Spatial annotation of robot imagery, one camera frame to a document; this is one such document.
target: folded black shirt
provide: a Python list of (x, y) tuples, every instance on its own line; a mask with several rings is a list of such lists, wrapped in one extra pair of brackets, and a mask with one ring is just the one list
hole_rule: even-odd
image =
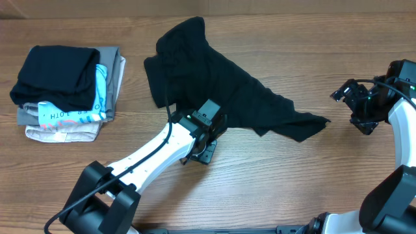
[(89, 111), (96, 96), (99, 51), (68, 46), (35, 46), (10, 92), (19, 105), (50, 101), (64, 112)]
[(203, 18), (180, 23), (160, 38), (157, 55), (144, 67), (156, 106), (164, 106), (164, 86), (177, 109), (199, 109), (208, 99), (228, 115), (228, 127), (269, 130), (303, 141), (324, 129), (328, 119), (294, 110), (293, 102), (265, 88), (235, 63), (211, 48)]

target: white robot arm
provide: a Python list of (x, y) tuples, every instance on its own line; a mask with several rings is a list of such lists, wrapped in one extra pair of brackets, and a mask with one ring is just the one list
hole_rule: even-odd
[[(403, 98), (389, 111), (396, 149), (396, 169), (401, 165), (416, 166), (416, 110)], [(363, 234), (359, 210), (345, 214), (329, 214), (322, 228), (323, 234)]]
[[(211, 162), (215, 138), (226, 130), (219, 109), (208, 100), (198, 111), (175, 112), (172, 122), (130, 156), (108, 167), (97, 161), (88, 165), (58, 215), (60, 221), (76, 234), (137, 234), (131, 222), (140, 195), (163, 170), (177, 160)], [(96, 190), (114, 199), (110, 207), (96, 196), (85, 199)]]

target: folded clothes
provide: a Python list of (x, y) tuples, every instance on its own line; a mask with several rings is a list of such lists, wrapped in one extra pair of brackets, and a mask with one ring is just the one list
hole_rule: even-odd
[(88, 111), (96, 94), (96, 49), (35, 46), (29, 52), (10, 92), (17, 104), (49, 101), (59, 109)]
[(59, 142), (91, 142), (94, 141), (101, 128), (101, 122), (77, 125), (58, 126), (44, 129), (40, 126), (26, 126), (26, 137), (47, 143)]
[[(118, 94), (120, 92), (120, 87), (122, 85), (122, 80), (124, 76), (124, 67), (125, 67), (125, 58), (121, 57), (120, 59), (120, 72), (118, 76), (118, 84), (116, 92), (116, 101), (118, 99)], [(36, 114), (38, 113), (38, 106), (36, 109), (31, 109)], [(84, 123), (78, 125), (63, 125), (58, 126), (53, 129), (44, 129), (38, 125), (38, 118), (36, 116), (27, 114), (25, 110), (21, 114), (21, 118), (35, 118), (36, 125), (26, 126), (25, 134), (26, 137), (40, 142), (47, 143), (58, 143), (58, 142), (91, 142), (94, 141), (99, 133), (99, 130), (102, 126), (102, 121)]]
[(116, 90), (118, 86), (118, 80), (120, 77), (120, 48), (119, 47), (95, 47), (101, 56), (99, 63), (106, 66), (107, 72), (107, 100), (106, 100), (106, 114), (107, 118), (104, 122), (114, 119), (114, 112), (116, 110)]
[[(97, 47), (97, 49), (101, 53), (100, 62), (101, 60), (105, 60), (106, 58), (109, 58), (109, 56), (107, 56), (108, 54), (107, 52), (113, 50), (112, 48), (117, 48), (117, 47)], [(114, 81), (117, 81), (117, 84), (114, 90), (107, 89), (107, 95), (106, 95), (107, 99), (108, 99), (109, 93), (111, 93), (111, 94), (116, 94), (115, 96), (117, 100), (118, 94), (120, 92), (120, 87), (123, 81), (125, 63), (126, 63), (126, 59), (124, 57), (120, 57), (120, 65), (118, 66), (119, 69), (117, 69), (118, 75), (115, 75), (116, 78), (113, 78)], [(109, 72), (110, 70), (107, 69), (107, 79), (110, 78)], [(114, 106), (110, 108), (108, 108), (106, 104), (106, 116), (107, 117), (103, 120), (103, 122), (107, 122), (111, 120), (111, 118), (109, 117), (109, 114), (111, 114), (111, 112), (109, 112), (109, 109), (115, 110), (116, 102), (112, 102), (112, 104)], [(18, 115), (17, 115), (18, 125), (39, 125), (37, 116), (38, 116), (38, 104), (37, 103), (25, 103), (24, 105), (21, 105), (21, 107), (20, 106), (18, 107)]]
[(64, 112), (48, 101), (38, 103), (39, 125), (43, 128), (58, 127), (63, 125), (84, 124), (104, 120), (106, 100), (107, 68), (96, 65), (96, 94), (91, 110)]
[(269, 130), (303, 141), (325, 128), (327, 120), (294, 110), (293, 102), (265, 88), (257, 79), (211, 48), (203, 18), (180, 23), (162, 36), (157, 55), (144, 67), (156, 106), (168, 99), (177, 110), (199, 109), (208, 99), (228, 115), (227, 127), (251, 127), (258, 135)]

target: folded gray shirt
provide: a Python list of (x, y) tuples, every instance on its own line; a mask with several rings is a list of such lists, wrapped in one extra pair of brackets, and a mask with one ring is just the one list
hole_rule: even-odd
[[(100, 52), (99, 63), (107, 67), (107, 102), (105, 114), (107, 117), (103, 122), (114, 120), (116, 110), (116, 93), (118, 88), (118, 80), (120, 78), (120, 49), (119, 47), (94, 47)], [(37, 103), (26, 103), (22, 107), (18, 107), (18, 125), (39, 125), (37, 116), (33, 116), (31, 109), (36, 107)]]

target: wooden table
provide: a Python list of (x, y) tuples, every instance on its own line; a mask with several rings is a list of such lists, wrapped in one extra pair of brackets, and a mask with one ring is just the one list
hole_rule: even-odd
[[(0, 233), (41, 233), (82, 169), (109, 164), (152, 139), (166, 123), (150, 94), (143, 60), (187, 19), (111, 18), (0, 21)], [(321, 212), (359, 209), (395, 167), (391, 126), (371, 136), (348, 122), (329, 95), (347, 79), (382, 75), (393, 60), (416, 60), (416, 14), (304, 14), (206, 18), (210, 45), (332, 123), (303, 143), (273, 132), (228, 129), (209, 166), (175, 163), (143, 193), (134, 224), (170, 229), (266, 228), (305, 224)], [(90, 143), (44, 144), (16, 125), (9, 92), (35, 45), (121, 47), (127, 59), (115, 121)], [(69, 233), (59, 222), (53, 233)]]

